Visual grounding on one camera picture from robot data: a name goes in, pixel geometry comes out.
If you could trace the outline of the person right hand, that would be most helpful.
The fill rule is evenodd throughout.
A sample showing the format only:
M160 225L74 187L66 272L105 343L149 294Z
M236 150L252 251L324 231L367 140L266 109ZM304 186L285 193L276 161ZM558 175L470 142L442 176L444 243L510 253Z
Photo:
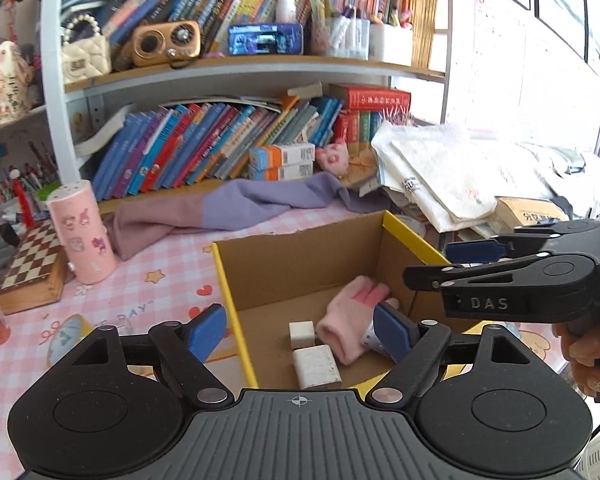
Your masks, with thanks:
M583 336L574 336L566 324L554 324L553 334L560 340L562 356L571 363L571 371L578 388L588 396L600 393L600 324Z

